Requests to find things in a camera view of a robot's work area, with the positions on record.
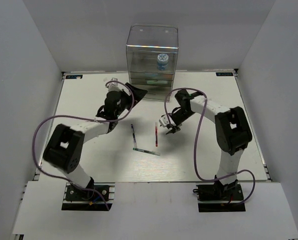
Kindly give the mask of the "green highlighter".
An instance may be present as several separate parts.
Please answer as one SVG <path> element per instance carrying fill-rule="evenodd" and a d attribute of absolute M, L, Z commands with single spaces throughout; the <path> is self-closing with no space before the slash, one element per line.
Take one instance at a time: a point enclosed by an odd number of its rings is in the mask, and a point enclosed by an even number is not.
<path fill-rule="evenodd" d="M 146 82 L 149 85 L 166 85 L 168 83 L 167 80 L 147 80 Z"/>

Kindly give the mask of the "red gel pen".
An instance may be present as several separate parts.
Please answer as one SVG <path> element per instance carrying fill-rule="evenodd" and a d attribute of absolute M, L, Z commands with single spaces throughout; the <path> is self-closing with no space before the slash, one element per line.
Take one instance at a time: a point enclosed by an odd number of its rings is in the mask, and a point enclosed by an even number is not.
<path fill-rule="evenodd" d="M 158 123 L 155 122 L 155 147 L 158 147 Z"/>

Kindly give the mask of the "blue highlighter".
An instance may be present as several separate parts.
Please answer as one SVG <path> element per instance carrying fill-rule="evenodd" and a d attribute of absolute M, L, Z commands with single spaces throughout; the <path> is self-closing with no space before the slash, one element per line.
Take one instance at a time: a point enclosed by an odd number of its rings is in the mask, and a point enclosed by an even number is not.
<path fill-rule="evenodd" d="M 140 78 L 156 78 L 158 75 L 157 73 L 139 73 Z"/>

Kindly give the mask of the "green gel pen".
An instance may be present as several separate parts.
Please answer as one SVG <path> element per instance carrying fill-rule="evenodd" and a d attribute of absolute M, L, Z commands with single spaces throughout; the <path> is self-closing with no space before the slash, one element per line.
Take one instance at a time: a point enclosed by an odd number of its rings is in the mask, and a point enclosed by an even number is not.
<path fill-rule="evenodd" d="M 141 149 L 141 148 L 135 148 L 134 147 L 133 150 L 137 151 L 137 152 L 141 152 L 141 153 L 147 153 L 147 154 L 154 155 L 154 156 L 160 156 L 161 155 L 159 152 L 145 150 L 145 149 Z"/>

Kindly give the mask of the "purple gel pen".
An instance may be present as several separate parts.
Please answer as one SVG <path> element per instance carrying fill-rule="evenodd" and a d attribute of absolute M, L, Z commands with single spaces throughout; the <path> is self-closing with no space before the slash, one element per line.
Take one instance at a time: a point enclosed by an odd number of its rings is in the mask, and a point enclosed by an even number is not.
<path fill-rule="evenodd" d="M 135 136 L 135 131 L 134 131 L 134 126 L 133 126 L 133 124 L 131 124 L 131 131 L 132 131 L 132 137 L 133 137 L 134 148 L 137 148 L 137 142 L 136 142 L 136 136 Z"/>

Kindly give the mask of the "clear acrylic drawer organizer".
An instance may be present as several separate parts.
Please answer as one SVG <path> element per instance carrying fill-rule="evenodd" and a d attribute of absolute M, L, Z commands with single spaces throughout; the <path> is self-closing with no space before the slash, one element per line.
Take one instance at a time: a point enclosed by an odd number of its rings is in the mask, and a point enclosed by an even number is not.
<path fill-rule="evenodd" d="M 146 99 L 168 101 L 169 92 L 173 89 L 179 52 L 178 29 L 161 24 L 134 24 L 130 27 L 126 58 L 130 84 L 148 90 Z M 157 69 L 157 55 L 166 53 L 169 56 L 166 70 Z M 142 78 L 139 73 L 158 73 L 155 78 Z M 172 78 L 162 74 L 173 74 Z M 147 84 L 147 80 L 165 80 L 167 84 Z"/>

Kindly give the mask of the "orange highlighter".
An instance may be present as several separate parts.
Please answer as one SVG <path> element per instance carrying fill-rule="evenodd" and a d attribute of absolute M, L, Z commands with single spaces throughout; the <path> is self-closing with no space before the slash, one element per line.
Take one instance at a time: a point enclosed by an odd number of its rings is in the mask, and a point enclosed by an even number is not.
<path fill-rule="evenodd" d="M 173 74 L 164 73 L 162 74 L 164 78 L 172 78 Z"/>

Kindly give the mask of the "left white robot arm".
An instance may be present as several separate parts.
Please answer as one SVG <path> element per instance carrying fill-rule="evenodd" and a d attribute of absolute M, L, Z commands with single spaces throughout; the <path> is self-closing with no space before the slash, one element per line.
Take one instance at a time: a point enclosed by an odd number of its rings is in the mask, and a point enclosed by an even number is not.
<path fill-rule="evenodd" d="M 59 124 L 53 131 L 43 152 L 43 159 L 60 170 L 83 199 L 94 195 L 94 180 L 80 165 L 83 145 L 93 138 L 105 135 L 117 126 L 120 115 L 125 110 L 132 110 L 148 93 L 129 83 L 123 86 L 129 93 L 118 87 L 118 81 L 106 84 L 108 92 L 104 104 L 98 109 L 95 118 L 78 125 Z"/>

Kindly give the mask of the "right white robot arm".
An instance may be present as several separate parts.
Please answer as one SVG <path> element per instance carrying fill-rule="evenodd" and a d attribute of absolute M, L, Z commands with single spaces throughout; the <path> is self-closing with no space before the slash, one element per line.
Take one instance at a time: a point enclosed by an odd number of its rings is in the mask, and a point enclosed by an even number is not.
<path fill-rule="evenodd" d="M 174 134 L 180 130 L 182 123 L 194 114 L 200 114 L 200 119 L 207 118 L 215 125 L 221 159 L 211 182 L 214 184 L 215 195 L 222 200 L 227 199 L 238 184 L 240 159 L 253 138 L 243 108 L 220 105 L 194 88 L 178 88 L 175 99 L 178 107 L 160 117 L 160 126 Z"/>

